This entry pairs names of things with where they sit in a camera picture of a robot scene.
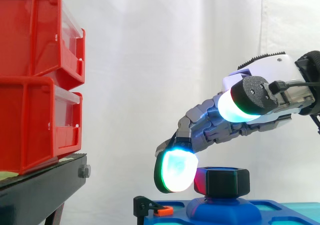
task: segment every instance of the robotic hand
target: robotic hand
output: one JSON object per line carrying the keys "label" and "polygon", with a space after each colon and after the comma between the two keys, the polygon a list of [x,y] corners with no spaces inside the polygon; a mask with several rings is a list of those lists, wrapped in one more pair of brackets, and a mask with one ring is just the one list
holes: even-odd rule
{"label": "robotic hand", "polygon": [[251,59],[222,80],[222,91],[186,112],[171,139],[156,149],[154,182],[163,193],[194,180],[194,153],[253,132],[273,130],[291,114],[310,115],[320,128],[320,52],[296,62],[284,52]]}

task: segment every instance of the blue container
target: blue container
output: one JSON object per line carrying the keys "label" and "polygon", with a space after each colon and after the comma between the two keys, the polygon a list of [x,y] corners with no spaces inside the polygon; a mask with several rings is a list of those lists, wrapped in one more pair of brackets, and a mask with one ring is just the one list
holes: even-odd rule
{"label": "blue container", "polygon": [[150,214],[145,225],[320,225],[320,203],[285,203],[271,200],[196,198],[157,201],[174,214]]}

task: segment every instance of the white wall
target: white wall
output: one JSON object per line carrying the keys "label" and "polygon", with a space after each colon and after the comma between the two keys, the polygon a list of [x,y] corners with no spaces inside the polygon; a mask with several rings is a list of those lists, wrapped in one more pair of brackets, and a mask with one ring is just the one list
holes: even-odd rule
{"label": "white wall", "polygon": [[[318,0],[64,0],[86,30],[83,153],[92,175],[62,225],[135,224],[133,197],[161,194],[154,152],[222,78],[261,52],[319,50]],[[308,117],[198,154],[200,166],[246,168],[251,199],[319,201],[320,137]]]}

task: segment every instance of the black knob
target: black knob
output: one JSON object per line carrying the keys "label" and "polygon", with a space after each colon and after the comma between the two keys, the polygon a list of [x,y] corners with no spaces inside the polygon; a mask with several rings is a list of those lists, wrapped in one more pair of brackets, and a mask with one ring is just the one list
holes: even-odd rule
{"label": "black knob", "polygon": [[214,199],[234,199],[250,192],[247,169],[234,167],[199,167],[194,178],[194,190]]}

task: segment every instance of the stacked red bins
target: stacked red bins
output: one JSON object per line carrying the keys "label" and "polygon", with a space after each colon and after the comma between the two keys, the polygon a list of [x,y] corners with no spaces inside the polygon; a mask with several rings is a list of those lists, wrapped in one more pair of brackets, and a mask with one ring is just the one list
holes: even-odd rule
{"label": "stacked red bins", "polygon": [[85,31],[62,0],[0,0],[0,172],[81,149]]}

